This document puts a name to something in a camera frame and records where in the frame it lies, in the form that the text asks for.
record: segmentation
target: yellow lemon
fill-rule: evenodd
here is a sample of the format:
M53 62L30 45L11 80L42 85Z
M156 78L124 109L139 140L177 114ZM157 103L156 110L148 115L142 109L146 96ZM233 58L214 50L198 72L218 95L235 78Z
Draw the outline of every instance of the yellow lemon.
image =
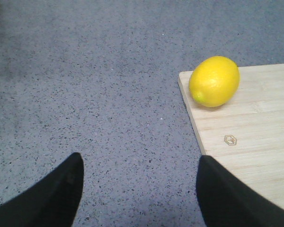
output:
M206 59L193 71L189 80L189 91L196 102L207 107L216 107L233 97L239 83L237 64L229 58L214 56Z

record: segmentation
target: logo on cutting board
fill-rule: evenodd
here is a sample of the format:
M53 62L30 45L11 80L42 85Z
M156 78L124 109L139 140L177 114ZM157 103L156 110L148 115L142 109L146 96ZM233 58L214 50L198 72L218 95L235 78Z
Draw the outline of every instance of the logo on cutting board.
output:
M226 135L226 136L224 136L224 141L229 146L237 145L237 139L233 135Z

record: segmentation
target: cutting board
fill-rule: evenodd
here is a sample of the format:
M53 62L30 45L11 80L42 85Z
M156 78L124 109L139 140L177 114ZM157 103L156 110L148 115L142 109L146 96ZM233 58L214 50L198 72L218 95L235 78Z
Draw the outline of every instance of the cutting board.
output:
M203 107L178 83L203 155L284 209L284 64L239 67L240 85L226 104Z

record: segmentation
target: bamboo cutting board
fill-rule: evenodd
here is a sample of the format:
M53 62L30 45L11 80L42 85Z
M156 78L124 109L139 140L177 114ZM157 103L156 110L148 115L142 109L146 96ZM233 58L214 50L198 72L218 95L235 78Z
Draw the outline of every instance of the bamboo cutting board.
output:
M238 91L216 108L193 101L192 71L178 83L202 154L284 209L284 64L239 70Z

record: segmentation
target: floor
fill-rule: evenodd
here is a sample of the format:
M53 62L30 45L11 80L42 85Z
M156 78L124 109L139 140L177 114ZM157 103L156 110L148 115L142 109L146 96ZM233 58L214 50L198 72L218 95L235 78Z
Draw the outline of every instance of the floor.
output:
M284 0L0 0L0 204L80 152L74 227L205 227L177 78L214 55L284 63Z

